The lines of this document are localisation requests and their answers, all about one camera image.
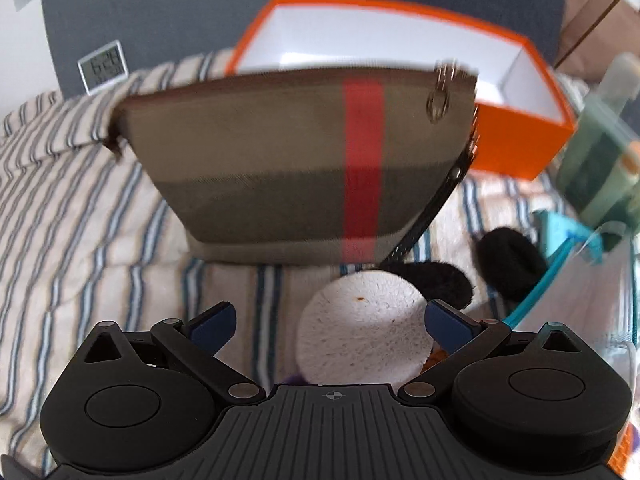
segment clock display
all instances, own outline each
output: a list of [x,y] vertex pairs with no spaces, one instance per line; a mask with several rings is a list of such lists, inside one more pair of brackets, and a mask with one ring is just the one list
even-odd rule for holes
[[114,80],[120,81],[127,76],[127,66],[122,57],[120,43],[105,45],[100,50],[83,57],[78,68],[84,81],[87,93],[91,94],[98,87],[106,86]]

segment orange box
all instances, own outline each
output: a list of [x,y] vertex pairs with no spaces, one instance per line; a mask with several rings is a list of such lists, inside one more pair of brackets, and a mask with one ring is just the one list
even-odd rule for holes
[[534,179],[574,132],[574,117],[532,43],[475,18],[395,0],[271,0],[225,73],[379,64],[478,73],[473,168]]

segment digital clock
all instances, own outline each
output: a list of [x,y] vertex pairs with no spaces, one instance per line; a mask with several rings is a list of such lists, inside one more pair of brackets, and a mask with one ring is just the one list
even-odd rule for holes
[[89,95],[108,88],[129,76],[118,40],[94,50],[78,61],[78,70]]

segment red stripe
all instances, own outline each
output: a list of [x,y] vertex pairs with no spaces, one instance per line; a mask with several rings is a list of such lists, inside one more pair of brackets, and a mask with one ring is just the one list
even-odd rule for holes
[[385,97],[375,80],[342,85],[344,95],[344,263],[374,261],[385,131]]

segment white wall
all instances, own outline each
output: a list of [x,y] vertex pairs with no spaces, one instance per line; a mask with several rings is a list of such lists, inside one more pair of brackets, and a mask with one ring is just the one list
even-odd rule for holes
[[57,88],[41,0],[20,10],[14,0],[0,0],[0,121],[26,100]]

